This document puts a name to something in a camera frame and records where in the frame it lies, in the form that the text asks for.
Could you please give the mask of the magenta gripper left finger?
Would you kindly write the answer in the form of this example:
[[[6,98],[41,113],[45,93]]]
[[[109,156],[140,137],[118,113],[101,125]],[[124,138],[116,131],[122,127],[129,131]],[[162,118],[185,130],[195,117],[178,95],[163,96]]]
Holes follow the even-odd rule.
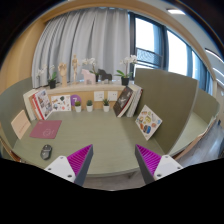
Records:
[[[59,156],[45,168],[45,171],[75,183],[76,185],[82,186],[84,184],[92,156],[93,145],[90,144],[68,157]]]

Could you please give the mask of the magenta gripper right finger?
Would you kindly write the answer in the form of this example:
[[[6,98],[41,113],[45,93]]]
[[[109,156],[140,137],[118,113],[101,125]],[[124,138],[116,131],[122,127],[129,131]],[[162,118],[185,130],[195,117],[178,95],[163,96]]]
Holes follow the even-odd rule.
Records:
[[[145,184],[150,184],[182,169],[182,166],[169,155],[160,156],[138,144],[135,145],[135,156]]]

